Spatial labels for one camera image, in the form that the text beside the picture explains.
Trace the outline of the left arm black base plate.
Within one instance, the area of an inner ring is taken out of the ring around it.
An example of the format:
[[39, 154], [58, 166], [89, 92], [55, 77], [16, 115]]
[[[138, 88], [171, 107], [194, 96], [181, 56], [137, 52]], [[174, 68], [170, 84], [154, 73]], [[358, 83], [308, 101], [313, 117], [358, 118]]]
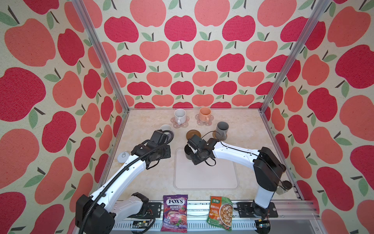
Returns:
[[133, 214], [131, 218], [160, 218], [162, 211], [162, 203], [160, 202], [145, 202], [143, 203], [140, 211], [137, 214]]

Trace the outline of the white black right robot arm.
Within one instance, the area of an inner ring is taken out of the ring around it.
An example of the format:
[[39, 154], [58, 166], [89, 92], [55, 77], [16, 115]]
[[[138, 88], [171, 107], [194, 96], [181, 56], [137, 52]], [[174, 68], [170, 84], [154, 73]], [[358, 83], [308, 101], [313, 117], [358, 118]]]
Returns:
[[253, 212], [266, 213], [270, 202], [278, 189], [284, 166], [275, 154], [267, 147], [260, 150], [245, 149], [233, 146], [215, 138], [203, 140], [197, 135], [188, 139], [187, 154], [194, 165], [205, 162], [207, 159], [229, 160], [252, 169], [258, 183], [258, 190], [252, 202]]

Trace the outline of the orange pink mug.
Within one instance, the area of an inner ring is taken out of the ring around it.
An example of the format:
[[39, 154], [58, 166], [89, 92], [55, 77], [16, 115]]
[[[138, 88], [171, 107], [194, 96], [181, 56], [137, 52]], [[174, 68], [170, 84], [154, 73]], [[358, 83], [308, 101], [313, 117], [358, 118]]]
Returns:
[[209, 118], [211, 116], [211, 110], [208, 107], [202, 107], [199, 111], [199, 119], [201, 121], [208, 122]]

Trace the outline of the lavender mug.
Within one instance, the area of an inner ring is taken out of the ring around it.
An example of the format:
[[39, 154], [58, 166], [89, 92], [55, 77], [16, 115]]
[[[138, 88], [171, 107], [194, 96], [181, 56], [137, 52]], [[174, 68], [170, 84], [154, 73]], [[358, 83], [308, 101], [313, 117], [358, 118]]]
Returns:
[[164, 124], [160, 127], [160, 130], [165, 133], [166, 135], [170, 135], [170, 133], [172, 132], [172, 127], [168, 124]]

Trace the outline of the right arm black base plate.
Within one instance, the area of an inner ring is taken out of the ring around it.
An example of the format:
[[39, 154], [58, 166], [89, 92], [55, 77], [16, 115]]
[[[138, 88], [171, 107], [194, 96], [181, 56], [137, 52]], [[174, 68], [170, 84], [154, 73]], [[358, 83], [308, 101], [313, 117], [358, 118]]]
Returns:
[[236, 203], [240, 218], [277, 218], [279, 217], [275, 204], [271, 202], [267, 208], [263, 208], [252, 202], [238, 202]]

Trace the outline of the white mug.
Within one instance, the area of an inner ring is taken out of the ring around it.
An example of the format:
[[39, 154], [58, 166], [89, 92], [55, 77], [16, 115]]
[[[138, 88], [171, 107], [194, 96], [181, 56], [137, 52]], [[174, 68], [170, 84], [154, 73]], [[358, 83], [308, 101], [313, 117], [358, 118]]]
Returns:
[[177, 125], [183, 125], [187, 119], [187, 112], [184, 109], [174, 111], [174, 120]]

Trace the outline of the grey mug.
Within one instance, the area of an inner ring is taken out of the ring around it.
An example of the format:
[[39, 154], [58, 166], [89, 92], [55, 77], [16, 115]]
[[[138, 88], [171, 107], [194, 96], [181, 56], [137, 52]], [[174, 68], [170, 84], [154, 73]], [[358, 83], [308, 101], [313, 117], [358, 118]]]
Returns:
[[221, 121], [217, 124], [215, 130], [215, 138], [220, 141], [225, 141], [228, 138], [229, 124], [227, 122]]

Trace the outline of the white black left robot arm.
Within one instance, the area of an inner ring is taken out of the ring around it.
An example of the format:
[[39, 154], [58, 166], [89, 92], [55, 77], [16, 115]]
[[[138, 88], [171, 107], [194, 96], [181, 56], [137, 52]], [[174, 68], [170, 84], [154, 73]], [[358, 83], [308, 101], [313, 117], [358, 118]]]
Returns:
[[171, 157], [170, 146], [166, 143], [152, 145], [149, 142], [135, 146], [124, 165], [90, 196], [81, 195], [76, 202], [75, 225], [80, 234], [109, 234], [116, 222], [126, 218], [149, 219], [152, 227], [160, 216], [160, 205], [152, 210], [149, 199], [139, 193], [133, 193], [127, 200], [117, 200], [143, 171], [150, 168], [151, 162]]

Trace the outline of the round woven rattan coaster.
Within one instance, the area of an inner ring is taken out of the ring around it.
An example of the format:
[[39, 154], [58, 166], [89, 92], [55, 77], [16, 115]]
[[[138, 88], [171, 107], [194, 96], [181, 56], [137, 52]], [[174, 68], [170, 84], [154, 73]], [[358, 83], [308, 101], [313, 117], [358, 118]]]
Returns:
[[228, 138], [227, 131], [213, 131], [213, 137], [219, 141], [225, 141]]

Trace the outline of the pink flower silicone coaster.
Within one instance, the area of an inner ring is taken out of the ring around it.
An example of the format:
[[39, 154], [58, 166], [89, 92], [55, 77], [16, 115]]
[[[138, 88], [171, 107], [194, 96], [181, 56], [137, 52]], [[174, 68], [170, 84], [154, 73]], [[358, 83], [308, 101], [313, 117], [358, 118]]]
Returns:
[[199, 126], [211, 126], [212, 125], [212, 121], [214, 120], [214, 116], [213, 115], [211, 115], [210, 116], [210, 118], [209, 118], [209, 120], [208, 120], [208, 122], [206, 122], [206, 121], [201, 121], [200, 119], [199, 119], [199, 115], [197, 114], [197, 115], [195, 115], [195, 119], [197, 120], [197, 124], [199, 125]]

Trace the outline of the black mug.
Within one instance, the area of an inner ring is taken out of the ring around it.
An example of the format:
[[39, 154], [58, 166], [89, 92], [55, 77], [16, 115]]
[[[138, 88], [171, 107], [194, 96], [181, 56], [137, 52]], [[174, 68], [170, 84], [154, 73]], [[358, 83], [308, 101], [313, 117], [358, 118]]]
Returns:
[[188, 160], [192, 160], [192, 156], [194, 155], [194, 152], [188, 144], [185, 146], [184, 151], [185, 151], [186, 158]]

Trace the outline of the round brown wooden coaster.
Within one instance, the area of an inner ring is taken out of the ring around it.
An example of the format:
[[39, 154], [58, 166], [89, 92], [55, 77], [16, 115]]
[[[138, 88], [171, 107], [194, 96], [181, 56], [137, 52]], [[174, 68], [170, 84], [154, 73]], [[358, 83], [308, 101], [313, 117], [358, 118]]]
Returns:
[[191, 139], [194, 135], [196, 135], [196, 136], [198, 136], [199, 138], [201, 138], [201, 133], [200, 133], [198, 130], [192, 129], [192, 130], [189, 130], [189, 131], [186, 133], [186, 138], [187, 138], [187, 140]]

